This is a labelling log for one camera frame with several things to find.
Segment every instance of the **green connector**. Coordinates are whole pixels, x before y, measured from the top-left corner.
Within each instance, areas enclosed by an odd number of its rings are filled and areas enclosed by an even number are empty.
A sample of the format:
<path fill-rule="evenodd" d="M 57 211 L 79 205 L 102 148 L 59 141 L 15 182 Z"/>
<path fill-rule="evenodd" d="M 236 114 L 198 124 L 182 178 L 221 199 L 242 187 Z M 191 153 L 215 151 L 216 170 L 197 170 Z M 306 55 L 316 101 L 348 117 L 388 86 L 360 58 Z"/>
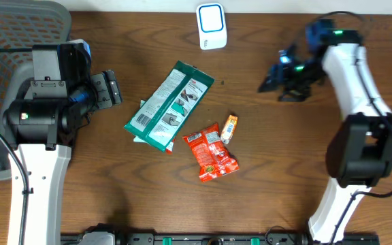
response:
<path fill-rule="evenodd" d="M 172 245 L 171 238 L 163 238 L 163 245 Z"/>
<path fill-rule="evenodd" d="M 259 245 L 259 238 L 250 239 L 250 245 Z"/>

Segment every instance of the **red snack package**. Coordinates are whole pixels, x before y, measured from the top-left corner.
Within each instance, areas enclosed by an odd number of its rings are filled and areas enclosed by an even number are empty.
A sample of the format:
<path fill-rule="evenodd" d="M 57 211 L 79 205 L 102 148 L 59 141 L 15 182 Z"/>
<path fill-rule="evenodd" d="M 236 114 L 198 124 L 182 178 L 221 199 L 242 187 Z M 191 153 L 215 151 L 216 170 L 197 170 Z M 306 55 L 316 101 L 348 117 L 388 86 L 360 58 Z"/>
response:
<path fill-rule="evenodd" d="M 214 124 L 199 133 L 184 136 L 191 147 L 197 162 L 201 166 L 199 178 L 207 182 L 219 176 L 239 170 L 238 163 L 229 156 L 218 136 L 218 124 Z"/>

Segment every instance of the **white card reader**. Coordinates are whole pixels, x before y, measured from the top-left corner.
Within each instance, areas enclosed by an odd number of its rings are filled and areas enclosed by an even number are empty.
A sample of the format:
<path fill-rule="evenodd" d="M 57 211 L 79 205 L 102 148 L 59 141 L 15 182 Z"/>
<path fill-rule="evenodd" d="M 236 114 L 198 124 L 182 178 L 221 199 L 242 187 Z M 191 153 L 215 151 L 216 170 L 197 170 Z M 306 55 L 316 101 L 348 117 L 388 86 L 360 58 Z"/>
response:
<path fill-rule="evenodd" d="M 201 49 L 209 50 L 226 46 L 225 12 L 219 3 L 201 4 L 196 9 Z"/>

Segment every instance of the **wooden table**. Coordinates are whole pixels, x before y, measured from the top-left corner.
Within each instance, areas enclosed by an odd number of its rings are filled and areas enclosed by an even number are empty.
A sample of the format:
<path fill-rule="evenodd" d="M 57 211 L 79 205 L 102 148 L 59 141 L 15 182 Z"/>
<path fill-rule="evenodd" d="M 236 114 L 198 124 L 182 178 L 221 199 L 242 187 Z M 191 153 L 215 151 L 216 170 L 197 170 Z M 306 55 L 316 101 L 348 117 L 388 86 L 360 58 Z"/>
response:
<path fill-rule="evenodd" d="M 97 223 L 158 233 L 264 233 L 273 225 L 304 228 L 328 175 L 325 151 L 340 126 L 330 83 L 313 86 L 304 103 L 279 103 L 277 93 L 256 93 L 278 50 L 314 15 L 227 14 L 228 44 L 199 48 L 194 14 L 73 12 L 71 38 L 91 45 L 92 72 L 113 69 L 124 103 L 96 113 L 80 130 L 67 171 L 62 232 Z M 338 18 L 341 27 L 355 20 Z M 374 16 L 366 41 L 376 85 L 392 109 L 392 16 Z M 179 132 L 172 155 L 133 142 L 123 129 L 159 87 L 177 60 L 216 82 Z M 239 116 L 228 145 L 240 171 L 202 184 L 185 134 Z M 392 175 L 377 192 L 392 188 Z M 10 181 L 0 182 L 0 244 L 6 243 Z M 392 198 L 366 197 L 347 231 L 375 231 L 392 244 Z"/>

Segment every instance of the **white wall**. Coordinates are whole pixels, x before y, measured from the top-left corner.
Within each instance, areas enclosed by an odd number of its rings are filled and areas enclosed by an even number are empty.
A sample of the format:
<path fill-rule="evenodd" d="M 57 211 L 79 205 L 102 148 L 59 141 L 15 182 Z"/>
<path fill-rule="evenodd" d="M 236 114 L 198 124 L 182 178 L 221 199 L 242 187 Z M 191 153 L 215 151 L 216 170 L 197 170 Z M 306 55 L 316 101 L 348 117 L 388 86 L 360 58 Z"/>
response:
<path fill-rule="evenodd" d="M 52 0 L 69 10 L 124 12 L 194 12 L 210 0 Z M 325 13 L 348 10 L 360 14 L 392 14 L 392 0 L 218 0 L 234 13 Z"/>

